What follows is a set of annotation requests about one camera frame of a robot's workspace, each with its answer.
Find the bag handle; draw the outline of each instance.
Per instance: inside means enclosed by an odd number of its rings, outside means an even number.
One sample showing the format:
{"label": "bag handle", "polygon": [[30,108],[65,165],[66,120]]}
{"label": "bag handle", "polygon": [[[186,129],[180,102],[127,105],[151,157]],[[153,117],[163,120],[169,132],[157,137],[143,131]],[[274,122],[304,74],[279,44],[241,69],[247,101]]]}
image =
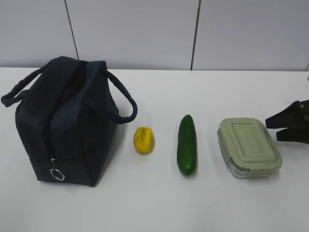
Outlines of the bag handle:
{"label": "bag handle", "polygon": [[113,83],[113,85],[128,99],[128,101],[131,103],[131,105],[133,107],[133,112],[132,112],[131,116],[129,116],[129,117],[121,117],[121,116],[116,115],[113,112],[109,111],[108,109],[104,109],[103,110],[104,112],[102,112],[102,108],[98,107],[96,105],[96,103],[89,98],[85,99],[85,104],[89,108],[91,108],[92,110],[97,112],[99,115],[101,115],[101,116],[107,115],[108,118],[111,121],[113,121],[117,124],[125,124],[125,123],[128,123],[128,122],[132,122],[137,115],[137,105],[136,105],[135,101],[132,99],[132,97],[129,94],[126,87],[124,87],[124,85],[117,79],[117,77],[115,77],[112,73],[110,73],[106,68],[101,68],[101,72],[103,74],[105,74],[109,78],[109,80]]}
{"label": "bag handle", "polygon": [[45,64],[40,69],[38,69],[38,70],[32,72],[31,74],[29,74],[28,76],[26,76],[23,80],[19,81],[18,84],[11,90],[11,92],[9,92],[8,94],[1,97],[1,103],[3,105],[5,105],[5,107],[9,107],[9,106],[19,102],[20,100],[22,100],[27,95],[27,93],[29,92],[29,89],[27,89],[27,90],[23,90],[23,89],[31,81],[33,81],[34,78],[36,78],[39,74],[41,74],[47,68],[47,66],[50,65],[51,62],[52,62],[52,60],[49,61],[47,64]]}
{"label": "bag handle", "polygon": [[106,68],[101,68],[101,71],[109,78],[109,80],[113,83],[113,85],[128,99],[133,107],[133,112],[129,117],[121,117],[119,115],[115,115],[114,113],[106,110],[108,117],[117,124],[125,124],[128,122],[132,122],[137,115],[137,105],[136,102],[133,100],[131,95],[129,94],[126,87],[115,77],[112,73],[110,73]]}

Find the glass food container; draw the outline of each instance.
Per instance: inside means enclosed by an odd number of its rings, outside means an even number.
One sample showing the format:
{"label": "glass food container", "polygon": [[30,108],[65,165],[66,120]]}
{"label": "glass food container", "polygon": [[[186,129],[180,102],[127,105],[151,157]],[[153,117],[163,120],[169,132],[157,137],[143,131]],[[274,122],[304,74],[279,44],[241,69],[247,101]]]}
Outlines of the glass food container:
{"label": "glass food container", "polygon": [[265,177],[280,169],[281,154],[262,122],[227,118],[218,129],[219,145],[231,172],[238,177]]}

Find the yellow bell pepper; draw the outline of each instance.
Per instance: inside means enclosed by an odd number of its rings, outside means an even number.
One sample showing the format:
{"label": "yellow bell pepper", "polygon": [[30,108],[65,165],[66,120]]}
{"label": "yellow bell pepper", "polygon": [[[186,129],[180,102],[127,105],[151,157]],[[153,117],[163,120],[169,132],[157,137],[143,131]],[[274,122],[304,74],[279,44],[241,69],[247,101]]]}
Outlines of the yellow bell pepper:
{"label": "yellow bell pepper", "polygon": [[134,135],[134,147],[139,153],[149,153],[154,147],[154,134],[149,127],[140,127]]}

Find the cucumber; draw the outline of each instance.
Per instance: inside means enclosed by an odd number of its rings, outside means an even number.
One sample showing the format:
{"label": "cucumber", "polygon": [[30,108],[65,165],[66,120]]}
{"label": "cucumber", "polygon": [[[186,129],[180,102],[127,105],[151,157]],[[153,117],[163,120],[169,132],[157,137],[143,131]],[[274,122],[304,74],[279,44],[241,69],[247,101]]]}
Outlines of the cucumber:
{"label": "cucumber", "polygon": [[191,175],[197,163],[197,134],[191,115],[180,122],[178,131],[177,165],[184,175]]}

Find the white wall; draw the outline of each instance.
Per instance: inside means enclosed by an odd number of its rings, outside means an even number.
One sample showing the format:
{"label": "white wall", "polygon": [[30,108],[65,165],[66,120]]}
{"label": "white wall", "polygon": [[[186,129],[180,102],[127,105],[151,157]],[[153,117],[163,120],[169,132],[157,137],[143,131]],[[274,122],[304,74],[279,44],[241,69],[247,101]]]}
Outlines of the white wall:
{"label": "white wall", "polygon": [[[198,0],[67,0],[80,59],[190,69]],[[309,0],[202,0],[194,70],[304,71]],[[64,0],[0,2],[0,66],[77,58]]]}
{"label": "white wall", "polygon": [[305,71],[309,0],[202,0],[194,70]]}
{"label": "white wall", "polygon": [[190,69],[198,0],[67,3],[80,59],[113,69]]}
{"label": "white wall", "polygon": [[0,66],[40,67],[76,58],[63,0],[1,0]]}

